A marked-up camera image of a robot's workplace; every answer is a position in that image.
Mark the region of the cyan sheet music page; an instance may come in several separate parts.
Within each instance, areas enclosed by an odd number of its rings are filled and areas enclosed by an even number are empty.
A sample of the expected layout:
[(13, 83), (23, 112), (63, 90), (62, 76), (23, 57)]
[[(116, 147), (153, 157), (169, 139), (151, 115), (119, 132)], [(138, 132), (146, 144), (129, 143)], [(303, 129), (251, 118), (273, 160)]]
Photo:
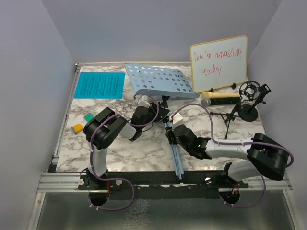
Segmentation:
[(122, 99), (124, 72), (81, 72), (74, 99)]

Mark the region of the black studio microphone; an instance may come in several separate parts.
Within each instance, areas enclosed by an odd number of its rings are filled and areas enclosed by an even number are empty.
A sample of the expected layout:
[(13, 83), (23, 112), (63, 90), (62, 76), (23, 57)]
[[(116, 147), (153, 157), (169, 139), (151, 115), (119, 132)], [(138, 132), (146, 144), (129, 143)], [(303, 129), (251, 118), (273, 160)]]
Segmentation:
[(201, 101), (201, 105), (204, 107), (230, 105), (230, 104), (236, 104), (240, 101), (241, 101), (240, 97), (212, 98), (212, 99), (204, 98)]

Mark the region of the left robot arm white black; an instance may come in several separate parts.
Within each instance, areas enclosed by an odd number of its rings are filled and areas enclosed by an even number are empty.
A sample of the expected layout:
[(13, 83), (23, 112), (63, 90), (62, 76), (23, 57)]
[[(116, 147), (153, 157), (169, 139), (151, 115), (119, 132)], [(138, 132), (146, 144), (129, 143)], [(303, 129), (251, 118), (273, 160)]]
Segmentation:
[(122, 135), (133, 142), (139, 138), (146, 126), (164, 119), (169, 112), (169, 109), (151, 102), (148, 107), (138, 106), (131, 120), (116, 114), (109, 107), (90, 120), (83, 132), (90, 145), (88, 172), (91, 174), (89, 183), (93, 188), (101, 189), (105, 186), (107, 150), (117, 136)]

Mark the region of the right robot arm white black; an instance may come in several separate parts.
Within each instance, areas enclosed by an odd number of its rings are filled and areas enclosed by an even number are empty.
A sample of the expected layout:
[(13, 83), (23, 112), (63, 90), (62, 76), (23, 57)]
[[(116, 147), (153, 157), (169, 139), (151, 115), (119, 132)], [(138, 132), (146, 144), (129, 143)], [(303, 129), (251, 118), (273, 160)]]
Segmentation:
[(239, 181), (255, 176), (281, 181), (285, 169), (294, 163), (292, 153), (263, 133), (243, 140), (215, 140), (196, 136), (185, 125), (166, 128), (170, 143), (179, 144), (189, 155), (203, 160), (239, 159), (229, 163), (220, 176), (221, 184), (232, 187)]

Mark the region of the cream toy microphone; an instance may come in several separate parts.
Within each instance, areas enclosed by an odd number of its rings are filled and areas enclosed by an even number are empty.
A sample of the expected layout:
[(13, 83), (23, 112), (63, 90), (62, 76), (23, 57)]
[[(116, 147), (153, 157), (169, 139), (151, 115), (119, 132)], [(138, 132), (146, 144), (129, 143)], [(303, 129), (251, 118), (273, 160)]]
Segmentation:
[(201, 94), (202, 99), (219, 99), (219, 98), (233, 98), (233, 97), (240, 97), (240, 94), (238, 92), (234, 93), (203, 92)]

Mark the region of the black round-base mic stand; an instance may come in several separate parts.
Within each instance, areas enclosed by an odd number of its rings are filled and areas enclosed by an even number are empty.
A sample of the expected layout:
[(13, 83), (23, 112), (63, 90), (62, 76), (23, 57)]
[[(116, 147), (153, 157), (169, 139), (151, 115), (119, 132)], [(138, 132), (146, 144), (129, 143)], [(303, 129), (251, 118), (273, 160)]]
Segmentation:
[(244, 104), (241, 105), (241, 108), (238, 111), (239, 117), (247, 122), (253, 122), (258, 118), (258, 111), (256, 106), (260, 103), (266, 104), (264, 97), (271, 92), (267, 84), (257, 87), (255, 84), (258, 84), (255, 81), (250, 81), (247, 83), (246, 88), (243, 90), (243, 94), (250, 100), (254, 101), (253, 105)]

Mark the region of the light blue music stand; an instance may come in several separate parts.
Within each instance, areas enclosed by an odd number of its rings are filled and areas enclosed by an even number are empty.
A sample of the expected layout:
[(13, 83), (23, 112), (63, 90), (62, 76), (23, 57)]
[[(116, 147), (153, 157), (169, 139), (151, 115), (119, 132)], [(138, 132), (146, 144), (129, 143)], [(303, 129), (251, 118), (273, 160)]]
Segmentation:
[[(178, 69), (158, 68), (141, 64), (125, 64), (125, 69), (137, 95), (151, 96), (163, 108), (168, 108), (168, 100), (192, 100), (199, 98), (184, 73)], [(172, 127), (169, 121), (171, 112), (161, 120), (166, 127)], [(180, 150), (177, 145), (169, 144), (170, 154), (177, 179), (184, 176)]]

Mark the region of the black tripod with shock mount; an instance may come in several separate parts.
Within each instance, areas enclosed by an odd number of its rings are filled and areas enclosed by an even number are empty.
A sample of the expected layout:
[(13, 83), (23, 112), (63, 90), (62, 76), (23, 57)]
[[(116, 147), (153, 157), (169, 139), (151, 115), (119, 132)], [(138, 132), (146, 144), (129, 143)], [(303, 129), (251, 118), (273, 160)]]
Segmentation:
[(214, 112), (210, 112), (210, 115), (220, 115), (220, 116), (222, 117), (222, 119), (223, 119), (223, 121), (224, 121), (224, 123), (225, 123), (225, 125), (226, 125), (226, 127), (227, 127), (226, 134), (225, 134), (225, 139), (228, 138), (228, 130), (229, 130), (229, 127), (230, 127), (230, 122), (231, 122), (231, 121), (234, 121), (236, 117), (239, 117), (238, 111), (239, 111), (239, 109), (241, 108), (241, 105), (244, 105), (244, 102), (245, 102), (245, 101), (250, 101), (250, 100), (243, 94), (243, 90), (246, 88), (247, 83), (249, 83), (249, 82), (250, 82), (250, 80), (244, 82), (244, 83), (240, 86), (240, 88), (239, 88), (239, 94), (240, 94), (240, 99), (241, 99), (241, 101), (238, 102), (238, 103), (234, 106), (233, 110), (232, 110), (230, 113), (223, 114), (223, 113), (214, 113)]

